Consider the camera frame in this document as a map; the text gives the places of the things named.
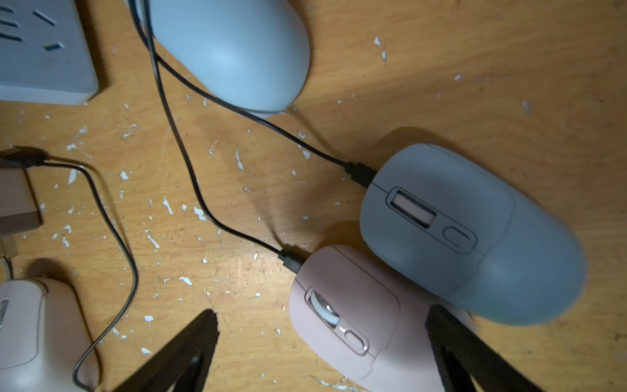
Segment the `white power strip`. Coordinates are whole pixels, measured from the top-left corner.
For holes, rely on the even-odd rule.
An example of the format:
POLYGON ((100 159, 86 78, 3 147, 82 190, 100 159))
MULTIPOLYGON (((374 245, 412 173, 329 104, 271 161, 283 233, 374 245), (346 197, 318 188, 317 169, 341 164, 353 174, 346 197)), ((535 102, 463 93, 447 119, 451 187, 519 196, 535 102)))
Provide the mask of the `white power strip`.
POLYGON ((77 106, 100 88, 77 3, 1 2, 1 99, 77 106))

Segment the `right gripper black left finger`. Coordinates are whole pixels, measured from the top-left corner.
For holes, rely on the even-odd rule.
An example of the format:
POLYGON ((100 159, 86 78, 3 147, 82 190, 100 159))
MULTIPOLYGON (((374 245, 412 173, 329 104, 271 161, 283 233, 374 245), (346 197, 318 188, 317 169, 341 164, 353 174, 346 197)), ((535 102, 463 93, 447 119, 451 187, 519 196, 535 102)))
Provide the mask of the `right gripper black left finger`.
POLYGON ((202 391, 219 338, 217 314, 202 311, 117 391, 202 391))

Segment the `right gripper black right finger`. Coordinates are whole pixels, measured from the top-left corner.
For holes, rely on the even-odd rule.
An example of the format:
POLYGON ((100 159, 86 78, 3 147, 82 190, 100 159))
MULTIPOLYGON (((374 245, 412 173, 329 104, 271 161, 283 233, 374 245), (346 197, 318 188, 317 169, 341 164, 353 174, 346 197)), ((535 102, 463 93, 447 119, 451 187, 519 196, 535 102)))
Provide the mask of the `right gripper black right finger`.
POLYGON ((444 390, 542 392, 445 307, 429 308, 426 330, 444 390))

